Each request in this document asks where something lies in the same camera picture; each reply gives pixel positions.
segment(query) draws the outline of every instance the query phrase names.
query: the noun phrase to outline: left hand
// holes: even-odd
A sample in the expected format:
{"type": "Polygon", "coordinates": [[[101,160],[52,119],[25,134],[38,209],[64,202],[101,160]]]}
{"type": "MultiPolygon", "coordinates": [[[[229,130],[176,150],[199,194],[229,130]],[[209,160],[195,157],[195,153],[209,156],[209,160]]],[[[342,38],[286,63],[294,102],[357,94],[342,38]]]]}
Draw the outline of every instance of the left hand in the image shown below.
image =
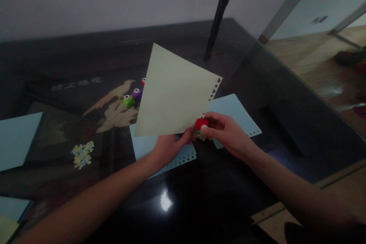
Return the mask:
{"type": "Polygon", "coordinates": [[[175,135],[160,135],[149,155],[156,167],[160,170],[172,161],[183,146],[190,142],[192,134],[193,127],[188,128],[180,139],[176,139],[175,135]]]}

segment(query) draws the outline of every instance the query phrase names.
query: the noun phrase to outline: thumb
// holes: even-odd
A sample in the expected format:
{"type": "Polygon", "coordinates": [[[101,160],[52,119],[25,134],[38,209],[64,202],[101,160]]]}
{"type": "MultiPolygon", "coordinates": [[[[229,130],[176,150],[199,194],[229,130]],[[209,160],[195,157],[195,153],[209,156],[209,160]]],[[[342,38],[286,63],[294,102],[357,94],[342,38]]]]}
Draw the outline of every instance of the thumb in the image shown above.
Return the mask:
{"type": "Polygon", "coordinates": [[[191,139],[191,135],[193,132],[193,127],[186,129],[184,134],[177,140],[178,145],[183,148],[183,146],[191,139]]]}
{"type": "Polygon", "coordinates": [[[222,131],[221,130],[217,130],[215,128],[209,128],[209,127],[201,127],[201,133],[203,135],[205,135],[206,137],[209,138],[216,138],[216,139],[220,139],[222,131]]]}

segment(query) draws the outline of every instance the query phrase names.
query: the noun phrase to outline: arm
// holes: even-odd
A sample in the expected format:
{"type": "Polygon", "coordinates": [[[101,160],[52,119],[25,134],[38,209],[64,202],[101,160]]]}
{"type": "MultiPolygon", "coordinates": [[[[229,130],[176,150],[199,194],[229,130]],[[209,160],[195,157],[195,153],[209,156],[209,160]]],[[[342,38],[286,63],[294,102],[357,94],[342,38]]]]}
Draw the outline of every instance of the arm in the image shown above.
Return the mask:
{"type": "Polygon", "coordinates": [[[228,116],[209,112],[208,138],[218,139],[235,157],[245,162],[304,226],[322,233],[347,232],[360,221],[340,202],[300,178],[258,148],[228,116]]]}
{"type": "Polygon", "coordinates": [[[24,234],[17,244],[81,242],[138,186],[174,159],[191,138],[192,130],[186,130],[179,140],[174,135],[160,136],[151,154],[98,182],[56,209],[24,234]]]}

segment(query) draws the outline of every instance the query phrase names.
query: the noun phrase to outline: black pole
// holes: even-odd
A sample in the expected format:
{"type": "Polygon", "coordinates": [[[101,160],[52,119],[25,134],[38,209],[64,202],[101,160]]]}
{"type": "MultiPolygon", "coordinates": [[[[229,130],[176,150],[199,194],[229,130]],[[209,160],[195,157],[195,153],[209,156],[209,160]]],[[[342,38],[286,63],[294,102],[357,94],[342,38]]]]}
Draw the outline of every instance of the black pole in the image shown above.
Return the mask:
{"type": "Polygon", "coordinates": [[[224,11],[228,3],[229,0],[218,0],[215,19],[213,20],[209,42],[207,43],[206,53],[204,57],[205,60],[209,60],[211,58],[212,48],[215,44],[222,17],[224,16],[224,11]]]}

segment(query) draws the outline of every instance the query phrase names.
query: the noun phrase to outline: blue paper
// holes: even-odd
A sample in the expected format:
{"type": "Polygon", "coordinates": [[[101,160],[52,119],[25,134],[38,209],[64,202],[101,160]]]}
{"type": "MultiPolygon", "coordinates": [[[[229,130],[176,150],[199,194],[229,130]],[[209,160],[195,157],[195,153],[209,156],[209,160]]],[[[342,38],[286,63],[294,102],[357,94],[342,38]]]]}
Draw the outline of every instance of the blue paper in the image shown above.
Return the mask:
{"type": "MultiPolygon", "coordinates": [[[[132,144],[133,144],[133,150],[135,152],[136,160],[139,160],[140,158],[144,157],[145,155],[151,153],[153,150],[158,136],[142,136],[142,137],[134,137],[136,124],[130,125],[130,132],[131,132],[131,138],[132,138],[132,144]]],[[[164,168],[162,168],[160,171],[158,171],[156,174],[154,174],[151,177],[154,177],[156,175],[159,175],[161,173],[164,173],[168,170],[171,170],[175,167],[178,167],[180,165],[183,165],[189,161],[192,161],[193,159],[196,159],[196,150],[194,149],[193,145],[185,144],[182,150],[178,153],[178,155],[174,158],[172,162],[170,162],[168,165],[166,165],[164,168]]]]}
{"type": "MultiPolygon", "coordinates": [[[[214,99],[209,111],[231,116],[249,137],[262,133],[235,94],[214,99]]],[[[217,139],[213,142],[217,149],[224,147],[217,139]]]]}
{"type": "Polygon", "coordinates": [[[0,214],[17,222],[29,203],[30,200],[0,196],[0,214]]]}
{"type": "Polygon", "coordinates": [[[24,164],[42,113],[0,121],[0,171],[24,164]]]}

